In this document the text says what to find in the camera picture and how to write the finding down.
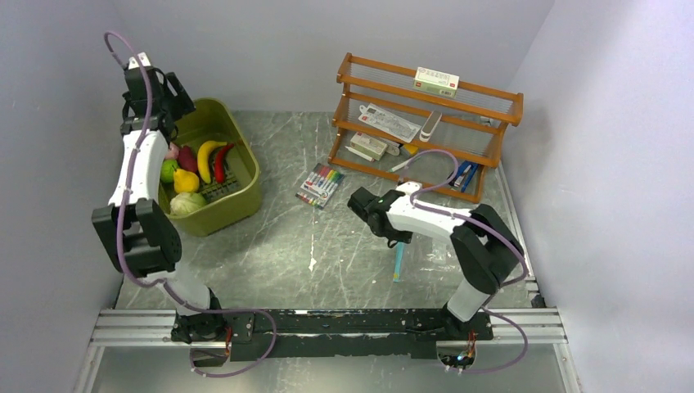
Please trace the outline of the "dark red sweet potato toy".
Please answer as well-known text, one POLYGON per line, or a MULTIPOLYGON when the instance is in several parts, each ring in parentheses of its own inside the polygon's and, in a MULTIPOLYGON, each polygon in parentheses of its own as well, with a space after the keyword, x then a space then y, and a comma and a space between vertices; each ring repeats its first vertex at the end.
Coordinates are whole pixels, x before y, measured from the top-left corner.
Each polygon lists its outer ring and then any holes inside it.
POLYGON ((196 155, 189 146, 182 146, 179 148, 177 161, 181 169, 194 174, 198 172, 196 155))

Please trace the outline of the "clear zip bag blue zipper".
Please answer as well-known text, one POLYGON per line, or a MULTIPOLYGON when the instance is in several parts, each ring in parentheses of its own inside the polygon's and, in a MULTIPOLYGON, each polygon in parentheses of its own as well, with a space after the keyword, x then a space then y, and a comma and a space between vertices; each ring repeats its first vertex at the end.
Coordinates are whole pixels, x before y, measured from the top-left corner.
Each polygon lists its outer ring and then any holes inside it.
POLYGON ((393 282, 402 281, 404 265, 414 265, 417 271, 451 273, 461 272, 461 267, 451 245, 436 241, 415 239, 414 243, 394 243, 393 282))

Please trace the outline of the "yellow pear toy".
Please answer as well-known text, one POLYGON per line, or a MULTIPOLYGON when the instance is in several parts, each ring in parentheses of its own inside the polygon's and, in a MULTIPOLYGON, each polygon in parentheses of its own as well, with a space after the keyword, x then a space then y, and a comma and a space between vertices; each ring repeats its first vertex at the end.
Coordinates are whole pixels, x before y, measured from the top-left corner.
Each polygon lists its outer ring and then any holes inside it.
POLYGON ((173 173, 173 188, 177 194, 198 192, 200 189, 200 178, 196 173, 184 169, 176 169, 173 173))

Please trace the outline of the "purple onion toy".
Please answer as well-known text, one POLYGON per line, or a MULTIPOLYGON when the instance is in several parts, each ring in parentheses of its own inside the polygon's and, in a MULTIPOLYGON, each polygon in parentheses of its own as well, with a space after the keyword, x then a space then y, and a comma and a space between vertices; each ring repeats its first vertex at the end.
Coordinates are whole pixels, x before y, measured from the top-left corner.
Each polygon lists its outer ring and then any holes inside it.
POLYGON ((164 158, 166 160, 177 160, 178 155, 180 152, 180 147, 176 145, 175 143, 171 142, 168 147, 168 151, 166 152, 164 158))

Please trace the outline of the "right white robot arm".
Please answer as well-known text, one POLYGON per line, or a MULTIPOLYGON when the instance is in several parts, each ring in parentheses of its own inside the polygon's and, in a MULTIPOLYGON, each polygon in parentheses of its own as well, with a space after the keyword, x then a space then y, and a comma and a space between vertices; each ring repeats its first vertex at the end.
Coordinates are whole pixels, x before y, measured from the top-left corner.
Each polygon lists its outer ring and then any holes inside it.
POLYGON ((498 212, 489 205, 448 208, 422 201, 420 183, 401 183, 381 196, 361 187, 347 206, 377 237, 409 243, 414 234, 453 248, 463 279, 444 305, 441 326, 453 339, 473 327, 473 317, 507 285, 514 269, 527 274, 525 251, 498 212))

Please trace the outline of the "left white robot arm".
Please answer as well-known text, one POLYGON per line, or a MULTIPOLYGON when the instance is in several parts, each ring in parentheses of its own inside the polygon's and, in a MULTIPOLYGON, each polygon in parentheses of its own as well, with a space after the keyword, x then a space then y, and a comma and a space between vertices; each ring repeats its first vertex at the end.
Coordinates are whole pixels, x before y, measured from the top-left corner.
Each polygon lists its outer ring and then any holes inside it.
POLYGON ((124 65, 124 78, 123 163, 106 206, 92 212, 92 225, 117 271, 174 303, 172 341, 223 339, 231 329, 219 299, 180 266, 181 237, 158 204, 160 171, 176 122, 195 106, 177 76, 154 67, 143 52, 124 65))

